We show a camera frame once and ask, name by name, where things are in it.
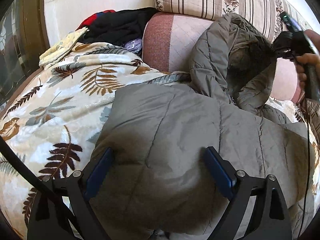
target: cushion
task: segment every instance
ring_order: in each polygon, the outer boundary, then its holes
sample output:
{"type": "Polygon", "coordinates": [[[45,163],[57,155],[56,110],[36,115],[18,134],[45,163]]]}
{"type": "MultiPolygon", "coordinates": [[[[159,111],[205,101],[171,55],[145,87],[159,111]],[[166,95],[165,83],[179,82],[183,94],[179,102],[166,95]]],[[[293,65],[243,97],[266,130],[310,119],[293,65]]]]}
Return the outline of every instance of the cushion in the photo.
{"type": "MultiPolygon", "coordinates": [[[[189,72],[188,57],[201,34],[213,21],[159,12],[145,28],[143,62],[159,71],[189,72]]],[[[279,58],[271,91],[277,100],[300,101],[301,89],[293,62],[279,58]]]]}
{"type": "Polygon", "coordinates": [[[155,0],[158,10],[217,20],[234,12],[273,41],[285,28],[279,14],[287,11],[304,29],[311,29],[306,20],[286,0],[155,0]]]}

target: leaf print blanket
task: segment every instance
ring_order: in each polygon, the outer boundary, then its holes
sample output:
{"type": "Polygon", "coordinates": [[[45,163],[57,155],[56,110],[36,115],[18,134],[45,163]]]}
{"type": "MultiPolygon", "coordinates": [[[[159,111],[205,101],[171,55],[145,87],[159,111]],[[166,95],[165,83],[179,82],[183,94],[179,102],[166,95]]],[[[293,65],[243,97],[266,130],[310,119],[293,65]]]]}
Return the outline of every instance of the leaf print blanket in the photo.
{"type": "MultiPolygon", "coordinates": [[[[0,120],[0,135],[39,179],[67,177],[86,166],[118,88],[179,79],[180,74],[152,69],[123,48],[76,43],[84,32],[69,34],[41,56],[44,70],[0,120]]],[[[0,189],[0,208],[23,238],[36,189],[1,154],[0,189]]]]}

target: gray puffer jacket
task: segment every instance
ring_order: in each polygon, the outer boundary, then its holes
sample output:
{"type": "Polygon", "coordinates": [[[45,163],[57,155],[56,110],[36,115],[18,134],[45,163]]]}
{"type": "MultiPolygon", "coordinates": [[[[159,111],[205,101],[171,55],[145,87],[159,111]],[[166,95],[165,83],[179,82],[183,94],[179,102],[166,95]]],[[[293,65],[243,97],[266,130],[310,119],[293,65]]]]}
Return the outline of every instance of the gray puffer jacket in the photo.
{"type": "MultiPolygon", "coordinates": [[[[191,88],[133,84],[116,91],[92,153],[96,158],[112,147],[115,163],[90,201],[113,240],[148,239],[157,229],[170,240],[207,239],[228,205],[202,161],[208,146],[250,176],[276,175],[297,237],[307,131],[265,105],[275,68],[270,43],[239,15],[228,14],[193,48],[191,88]]],[[[253,205],[251,199],[237,236],[243,236],[253,205]]],[[[308,194],[304,228],[312,217],[308,194]]]]}

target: screw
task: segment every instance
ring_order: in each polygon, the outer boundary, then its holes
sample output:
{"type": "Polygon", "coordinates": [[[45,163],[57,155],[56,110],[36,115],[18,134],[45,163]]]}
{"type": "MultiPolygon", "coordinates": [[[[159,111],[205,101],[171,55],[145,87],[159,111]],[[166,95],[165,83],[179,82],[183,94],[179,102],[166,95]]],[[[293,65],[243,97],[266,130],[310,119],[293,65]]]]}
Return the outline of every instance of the screw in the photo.
{"type": "Polygon", "coordinates": [[[80,177],[81,176],[81,171],[75,171],[74,173],[72,173],[72,175],[74,177],[80,177]]]}
{"type": "Polygon", "coordinates": [[[275,181],[275,180],[276,180],[276,176],[273,175],[273,174],[270,174],[270,175],[268,176],[268,178],[269,178],[270,180],[272,180],[272,181],[275,181]]]}
{"type": "Polygon", "coordinates": [[[239,170],[239,171],[237,171],[237,175],[239,177],[244,177],[245,176],[245,172],[243,170],[239,170]]]}
{"type": "Polygon", "coordinates": [[[42,178],[42,181],[48,181],[50,179],[50,176],[49,175],[45,175],[43,178],[42,178]]]}

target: human hand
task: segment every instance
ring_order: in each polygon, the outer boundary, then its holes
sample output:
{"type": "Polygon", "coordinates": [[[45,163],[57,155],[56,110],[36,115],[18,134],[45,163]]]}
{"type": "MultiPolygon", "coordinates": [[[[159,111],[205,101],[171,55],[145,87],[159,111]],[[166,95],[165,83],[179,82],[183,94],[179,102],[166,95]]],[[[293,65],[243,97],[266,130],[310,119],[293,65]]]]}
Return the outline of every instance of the human hand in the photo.
{"type": "MultiPolygon", "coordinates": [[[[320,50],[320,35],[312,30],[306,30],[304,33],[311,39],[311,41],[316,46],[316,48],[320,50]]],[[[304,64],[314,65],[316,68],[318,78],[320,80],[320,57],[318,55],[306,53],[302,56],[296,57],[296,59],[297,59],[297,62],[301,63],[302,65],[304,64]]],[[[297,70],[298,78],[300,81],[300,87],[301,89],[304,89],[306,85],[305,82],[307,80],[307,75],[304,73],[304,68],[300,64],[296,64],[296,70],[297,70]]]]}

